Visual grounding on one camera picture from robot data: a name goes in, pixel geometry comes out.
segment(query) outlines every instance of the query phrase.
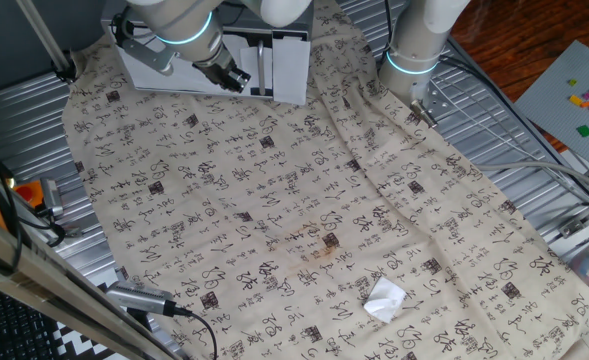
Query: metal frame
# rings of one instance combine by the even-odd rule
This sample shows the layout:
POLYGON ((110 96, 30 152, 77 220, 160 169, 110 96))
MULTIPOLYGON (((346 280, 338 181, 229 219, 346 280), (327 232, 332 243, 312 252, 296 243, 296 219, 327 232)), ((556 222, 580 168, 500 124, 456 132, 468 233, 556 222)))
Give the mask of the metal frame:
POLYGON ((43 47, 45 47, 45 50, 47 50, 50 58, 52 58, 52 62, 54 62, 56 70, 61 72, 69 69, 70 63, 65 58, 65 55, 63 55, 61 48, 56 43, 56 40, 54 40, 52 33, 47 28, 47 25, 43 21, 41 15, 38 13, 38 10, 36 9, 36 6, 34 6, 32 0, 16 0, 16 3, 21 8, 21 11, 23 11, 27 21, 29 21, 30 25, 32 25, 34 32, 36 32, 36 35, 41 40, 41 43, 43 43, 43 47))
MULTIPOLYGON (((16 241, 0 228, 0 266, 12 263, 16 241)), ((129 359, 180 359, 36 237, 17 272, 0 274, 0 291, 129 359)))

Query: metal rod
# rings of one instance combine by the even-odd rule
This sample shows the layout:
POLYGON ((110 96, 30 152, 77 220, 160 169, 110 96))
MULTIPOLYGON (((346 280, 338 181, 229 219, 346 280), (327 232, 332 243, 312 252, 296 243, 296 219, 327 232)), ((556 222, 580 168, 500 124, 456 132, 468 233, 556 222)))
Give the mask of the metal rod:
POLYGON ((27 18, 27 21, 30 22, 34 32, 36 32, 41 43, 43 43, 45 50, 50 55, 50 58, 52 58, 56 70, 63 71, 68 69, 70 63, 65 58, 65 55, 63 55, 61 48, 56 44, 56 40, 54 40, 52 33, 47 28, 47 25, 45 25, 41 14, 39 14, 32 0, 16 0, 16 3, 18 3, 18 6, 27 18))
POLYGON ((258 93, 265 96, 265 54, 263 40, 258 42, 258 93))

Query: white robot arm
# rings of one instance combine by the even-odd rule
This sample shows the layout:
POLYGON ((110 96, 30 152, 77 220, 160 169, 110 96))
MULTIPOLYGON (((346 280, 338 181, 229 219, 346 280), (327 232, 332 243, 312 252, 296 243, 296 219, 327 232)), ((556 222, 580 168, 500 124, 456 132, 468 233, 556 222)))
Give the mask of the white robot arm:
MULTIPOLYGON (((223 0, 127 0, 132 10, 143 20, 157 38, 170 50, 167 66, 157 68, 165 75, 172 73, 170 62, 174 53, 190 61, 213 83, 223 89, 242 92, 250 76, 239 69, 232 55, 223 44, 223 28, 213 11, 223 0)), ((307 9, 311 0, 241 0, 263 21, 283 27, 295 21, 307 9)), ((127 11, 123 16, 127 23, 127 11)), ((123 24, 121 29, 129 39, 121 46, 126 51, 149 53, 135 43, 135 36, 123 24)), ((162 61, 162 56, 138 56, 141 61, 162 61)))
POLYGON ((379 72, 401 101, 421 102, 443 46, 470 0, 411 0, 394 27, 379 72))

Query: white paper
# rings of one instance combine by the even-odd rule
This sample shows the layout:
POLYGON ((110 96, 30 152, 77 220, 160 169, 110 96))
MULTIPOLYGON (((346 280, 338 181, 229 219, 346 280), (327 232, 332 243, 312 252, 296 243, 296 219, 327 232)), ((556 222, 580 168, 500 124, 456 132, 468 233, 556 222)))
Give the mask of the white paper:
POLYGON ((274 39, 274 100, 305 105, 310 43, 294 39, 274 39))
MULTIPOLYGON (((243 69, 241 61, 241 49, 249 47, 247 39, 238 35, 223 35, 223 43, 230 51, 237 66, 243 69)), ((146 45, 154 51, 161 51, 165 48, 157 38, 146 45)), ((192 63, 176 57, 172 60, 174 72, 170 76, 161 75, 147 65, 128 55, 122 48, 117 48, 127 71, 130 73, 134 86, 141 90, 166 90, 166 91, 193 91, 208 94, 220 94, 236 96, 238 94, 221 89, 220 86, 212 84, 198 69, 192 67, 192 63)), ((246 88, 242 95, 249 96, 250 90, 246 88)))
POLYGON ((403 298, 405 298, 403 289, 385 278, 380 278, 363 308, 370 315, 389 324, 396 310, 401 307, 403 298))

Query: fabric with calligraphy print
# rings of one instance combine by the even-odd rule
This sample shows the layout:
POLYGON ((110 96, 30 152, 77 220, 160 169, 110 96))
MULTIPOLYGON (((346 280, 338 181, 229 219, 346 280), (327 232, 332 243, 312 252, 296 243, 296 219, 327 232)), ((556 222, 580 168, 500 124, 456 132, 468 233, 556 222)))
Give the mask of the fabric with calligraphy print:
MULTIPOLYGON (((63 123, 124 274, 207 319, 221 359, 559 358, 589 288, 315 6, 306 106, 139 92, 105 39, 76 54, 63 123), (388 325, 363 310, 381 277, 407 292, 388 325)), ((157 320, 211 356, 202 324, 157 320)))

